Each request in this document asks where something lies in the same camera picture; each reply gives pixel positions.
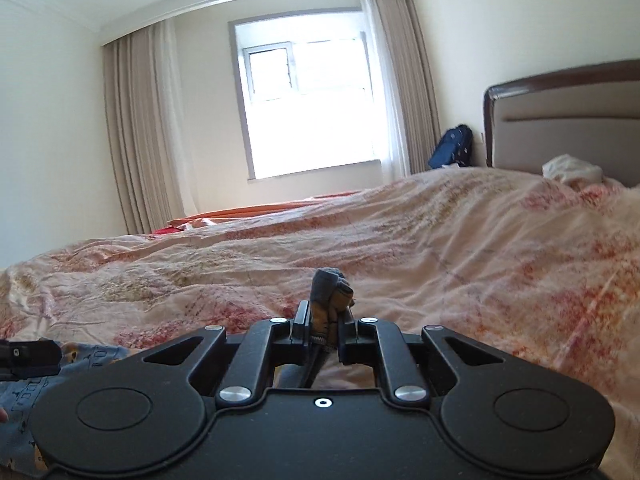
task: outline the white pillow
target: white pillow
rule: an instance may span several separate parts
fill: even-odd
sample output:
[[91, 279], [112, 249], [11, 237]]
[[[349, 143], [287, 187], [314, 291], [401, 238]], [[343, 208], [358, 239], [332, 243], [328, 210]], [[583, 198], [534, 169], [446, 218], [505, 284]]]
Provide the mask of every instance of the white pillow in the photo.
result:
[[542, 166], [542, 176], [571, 187], [602, 184], [604, 177], [599, 166], [567, 154], [556, 156]]

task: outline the bedspread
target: bedspread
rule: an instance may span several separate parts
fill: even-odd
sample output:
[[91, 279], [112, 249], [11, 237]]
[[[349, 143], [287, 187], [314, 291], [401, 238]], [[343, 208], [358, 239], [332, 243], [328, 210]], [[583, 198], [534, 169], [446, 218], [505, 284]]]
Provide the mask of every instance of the bedspread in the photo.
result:
[[[0, 337], [148, 348], [205, 324], [292, 316], [338, 267], [354, 316], [444, 324], [612, 403], [604, 470], [640, 475], [640, 190], [436, 170], [319, 205], [173, 235], [89, 240], [0, 274]], [[362, 384], [334, 361], [318, 383]]]

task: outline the window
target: window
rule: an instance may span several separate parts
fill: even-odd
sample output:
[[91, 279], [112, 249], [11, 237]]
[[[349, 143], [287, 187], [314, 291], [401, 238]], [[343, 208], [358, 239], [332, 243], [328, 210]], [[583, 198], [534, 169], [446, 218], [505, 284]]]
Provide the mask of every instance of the window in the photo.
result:
[[251, 178], [375, 158], [363, 30], [361, 12], [234, 27]]

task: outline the black robotic gripper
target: black robotic gripper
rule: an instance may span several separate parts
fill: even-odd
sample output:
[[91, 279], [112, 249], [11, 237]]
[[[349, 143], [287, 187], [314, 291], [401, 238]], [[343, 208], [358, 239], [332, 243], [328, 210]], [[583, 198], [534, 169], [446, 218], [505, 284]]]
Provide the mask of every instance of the black robotic gripper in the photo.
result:
[[439, 325], [403, 334], [347, 311], [338, 357], [377, 387], [311, 390], [326, 353], [310, 316], [302, 301], [243, 335], [207, 326], [53, 387], [31, 414], [46, 478], [605, 478], [614, 417], [591, 387]]

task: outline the brown wooden headboard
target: brown wooden headboard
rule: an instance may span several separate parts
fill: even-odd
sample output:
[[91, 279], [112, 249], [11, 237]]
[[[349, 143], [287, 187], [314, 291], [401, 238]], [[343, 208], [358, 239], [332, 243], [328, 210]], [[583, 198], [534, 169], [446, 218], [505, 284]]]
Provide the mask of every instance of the brown wooden headboard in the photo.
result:
[[539, 173], [569, 153], [640, 183], [640, 59], [569, 68], [484, 94], [488, 166]]

